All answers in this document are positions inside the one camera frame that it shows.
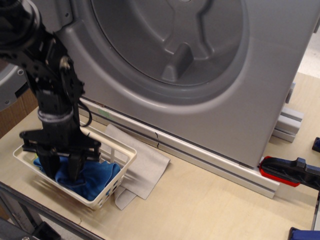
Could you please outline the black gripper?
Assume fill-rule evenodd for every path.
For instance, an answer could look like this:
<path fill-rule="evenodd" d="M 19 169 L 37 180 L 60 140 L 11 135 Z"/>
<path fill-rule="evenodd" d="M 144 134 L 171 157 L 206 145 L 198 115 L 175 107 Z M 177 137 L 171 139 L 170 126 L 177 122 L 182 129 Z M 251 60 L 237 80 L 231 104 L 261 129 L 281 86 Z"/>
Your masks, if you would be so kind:
<path fill-rule="evenodd" d="M 80 118 L 76 113 L 54 115 L 39 113 L 42 129 L 22 131 L 23 149 L 35 152 L 40 146 L 47 151 L 38 151 L 39 162 L 45 174 L 54 179 L 60 169 L 60 156 L 68 156 L 69 179 L 75 182 L 85 161 L 98 162 L 101 159 L 101 143 L 80 129 Z"/>

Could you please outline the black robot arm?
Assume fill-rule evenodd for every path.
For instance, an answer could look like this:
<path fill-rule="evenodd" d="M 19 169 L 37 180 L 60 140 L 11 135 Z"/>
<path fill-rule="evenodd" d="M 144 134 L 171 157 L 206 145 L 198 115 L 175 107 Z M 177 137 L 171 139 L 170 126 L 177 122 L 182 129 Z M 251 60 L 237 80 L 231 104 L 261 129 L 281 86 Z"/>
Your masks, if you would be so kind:
<path fill-rule="evenodd" d="M 26 72 L 38 102 L 42 129 L 20 133 L 23 150 L 37 154 L 49 178 L 56 176 L 60 157 L 67 157 L 68 177 L 75 182 L 86 161 L 100 160 L 101 143 L 81 131 L 84 83 L 75 73 L 67 48 L 46 30 L 32 2 L 1 1 L 0 57 Z"/>

